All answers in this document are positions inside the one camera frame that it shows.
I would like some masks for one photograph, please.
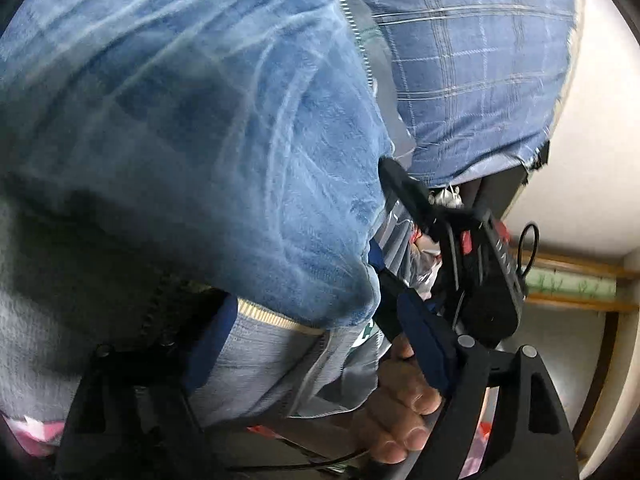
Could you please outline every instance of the wooden beam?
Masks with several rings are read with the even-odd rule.
[[[511,250],[515,256],[516,249]],[[529,261],[531,251],[522,251],[523,266]],[[536,267],[542,269],[557,269],[588,276],[599,276],[603,278],[619,278],[621,280],[640,280],[640,270],[625,269],[621,266],[603,264],[581,258],[570,256],[560,256],[558,254],[538,253],[536,255]]]
[[[597,310],[600,312],[633,312],[638,306],[621,301],[604,301],[595,298],[581,298],[569,294],[543,294],[532,292],[527,296],[527,303],[560,308],[580,308],[581,310]]]

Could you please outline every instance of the wooden trim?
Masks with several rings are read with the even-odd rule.
[[[632,312],[638,310],[633,303],[621,301],[603,301],[595,298],[581,298],[569,294],[542,294],[532,292],[527,296],[527,303],[556,306],[560,308],[580,308],[582,310],[597,310],[600,312]]]
[[[574,430],[572,431],[576,447],[578,446],[584,431],[587,429],[591,416],[596,409],[596,405],[600,399],[600,393],[604,387],[604,381],[609,373],[613,347],[616,342],[616,333],[618,332],[619,316],[620,315],[617,312],[607,312],[605,317],[604,330],[602,331],[602,342],[600,343],[600,354],[598,355],[596,369],[593,373],[591,386],[589,387],[587,396],[584,399],[584,404],[580,410],[580,415],[578,415],[578,419],[575,421]]]
[[[514,256],[517,249],[512,249]],[[522,251],[523,266],[529,261],[531,251]],[[619,278],[621,280],[640,280],[640,270],[625,269],[624,267],[592,262],[580,258],[569,256],[559,256],[558,254],[538,253],[536,255],[536,267],[542,269],[557,269],[588,276],[599,276],[603,278]]]

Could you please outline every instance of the white wall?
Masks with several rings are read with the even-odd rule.
[[[611,0],[585,0],[575,78],[549,164],[506,219],[544,242],[623,256],[640,247],[640,46]]]

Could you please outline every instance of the black cable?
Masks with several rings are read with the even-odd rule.
[[[349,453],[340,458],[334,460],[328,460],[327,462],[315,462],[309,464],[294,464],[294,465],[251,465],[242,467],[230,467],[227,471],[232,473],[252,473],[252,472],[275,472],[275,471],[306,471],[311,469],[324,469],[325,467],[331,467],[334,465],[344,464],[354,458],[364,456],[369,451],[367,449],[359,449],[353,453]]]
[[[533,229],[533,247],[531,248],[531,257],[529,258],[529,263],[527,263],[527,268],[522,270],[522,245],[529,229]],[[533,267],[533,262],[536,260],[536,253],[538,252],[539,243],[540,229],[535,222],[529,222],[524,226],[524,229],[520,234],[520,241],[518,242],[518,274],[521,278],[526,277],[526,275],[531,270],[531,267]]]

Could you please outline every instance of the human hand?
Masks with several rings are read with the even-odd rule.
[[[351,432],[374,460],[395,464],[421,450],[430,431],[421,415],[435,412],[440,394],[424,379],[404,334],[391,345],[391,358],[378,367],[378,387],[353,415]]]

